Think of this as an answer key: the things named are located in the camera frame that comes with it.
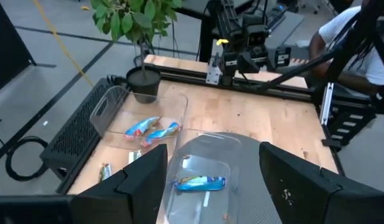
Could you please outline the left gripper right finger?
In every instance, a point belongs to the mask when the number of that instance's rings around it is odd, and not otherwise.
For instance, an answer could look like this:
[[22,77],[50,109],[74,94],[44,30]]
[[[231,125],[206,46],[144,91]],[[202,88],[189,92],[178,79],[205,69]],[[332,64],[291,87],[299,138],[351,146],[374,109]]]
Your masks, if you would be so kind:
[[268,142],[260,169],[283,223],[384,224],[384,192],[319,167]]

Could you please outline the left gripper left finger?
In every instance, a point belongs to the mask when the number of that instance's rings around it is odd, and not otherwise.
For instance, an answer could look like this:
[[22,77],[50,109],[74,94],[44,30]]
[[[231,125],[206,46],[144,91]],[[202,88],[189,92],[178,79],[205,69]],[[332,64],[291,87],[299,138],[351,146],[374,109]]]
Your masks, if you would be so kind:
[[0,196],[0,224],[155,223],[166,172],[160,144],[78,195]]

